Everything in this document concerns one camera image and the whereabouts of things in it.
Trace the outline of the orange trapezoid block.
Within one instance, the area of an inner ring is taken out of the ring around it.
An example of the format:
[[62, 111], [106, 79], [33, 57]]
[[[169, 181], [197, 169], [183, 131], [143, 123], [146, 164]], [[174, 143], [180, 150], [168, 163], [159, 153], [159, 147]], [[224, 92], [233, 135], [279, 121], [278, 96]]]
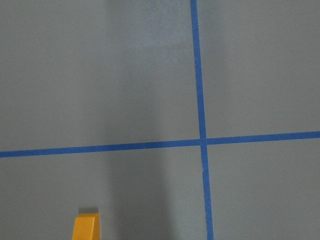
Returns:
[[72, 240], [100, 240], [100, 214], [81, 213], [74, 221]]

